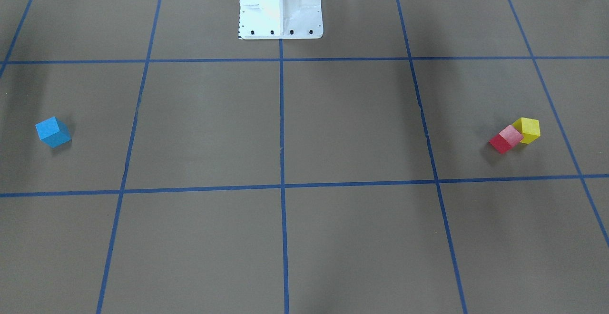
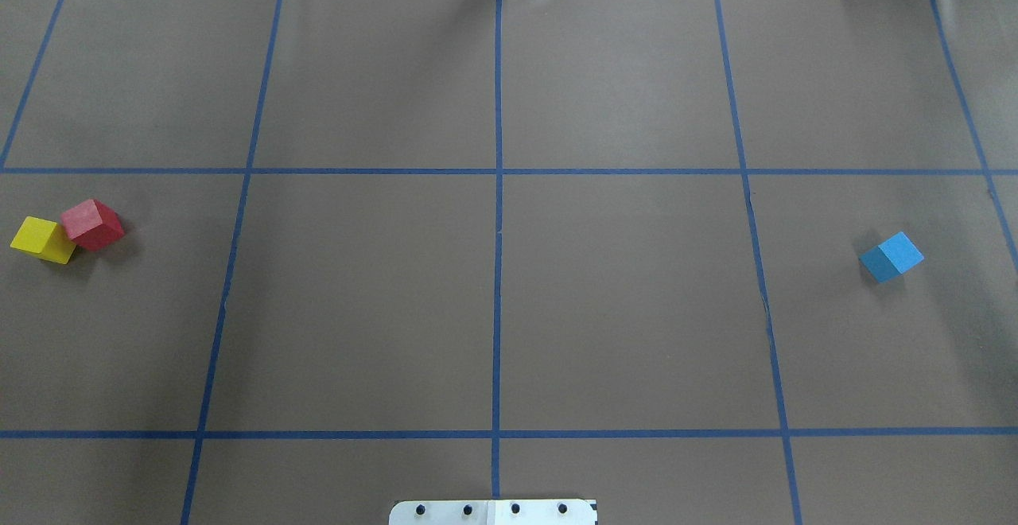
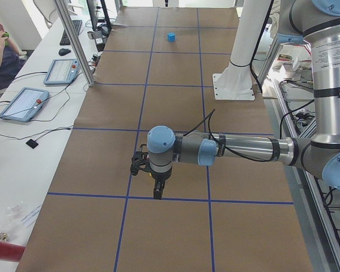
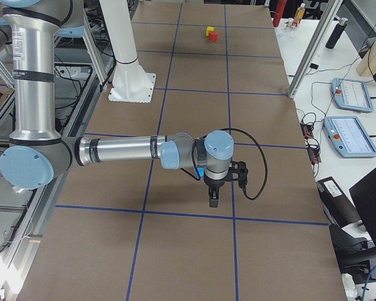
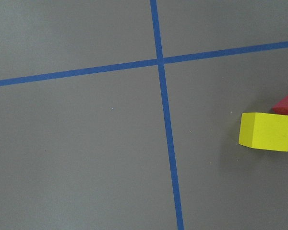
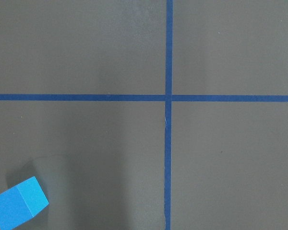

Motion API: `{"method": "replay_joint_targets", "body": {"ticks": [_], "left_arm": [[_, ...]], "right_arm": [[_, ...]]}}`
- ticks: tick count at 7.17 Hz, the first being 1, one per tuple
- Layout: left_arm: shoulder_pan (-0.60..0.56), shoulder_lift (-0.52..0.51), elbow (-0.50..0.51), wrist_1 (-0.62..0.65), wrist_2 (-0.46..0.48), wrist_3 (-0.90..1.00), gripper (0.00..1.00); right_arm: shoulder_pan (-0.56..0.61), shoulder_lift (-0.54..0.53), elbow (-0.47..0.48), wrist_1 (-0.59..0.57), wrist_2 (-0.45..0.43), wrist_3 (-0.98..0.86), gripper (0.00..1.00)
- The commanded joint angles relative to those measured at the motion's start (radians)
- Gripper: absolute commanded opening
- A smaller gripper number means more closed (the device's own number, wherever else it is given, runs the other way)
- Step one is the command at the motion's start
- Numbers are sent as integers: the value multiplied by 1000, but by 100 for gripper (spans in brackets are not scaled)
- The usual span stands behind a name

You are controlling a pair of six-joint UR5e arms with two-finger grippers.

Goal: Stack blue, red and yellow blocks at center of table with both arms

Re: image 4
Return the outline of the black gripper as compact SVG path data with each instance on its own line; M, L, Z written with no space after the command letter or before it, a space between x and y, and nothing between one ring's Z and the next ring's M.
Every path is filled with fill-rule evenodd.
M219 205L219 188L226 182L230 182L229 176L222 179L212 179L207 175L204 175L204 182L209 187L209 206L217 208Z

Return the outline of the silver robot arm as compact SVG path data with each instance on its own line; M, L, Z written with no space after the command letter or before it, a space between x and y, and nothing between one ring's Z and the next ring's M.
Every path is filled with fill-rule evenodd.
M85 32L82 1L4 1L12 29L16 128L0 157L13 186L37 189L75 166L106 161L159 159L164 169L204 169L198 178L218 205L219 188L232 181L234 141L225 131L205 138L187 134L120 139L64 138L55 128L55 35Z

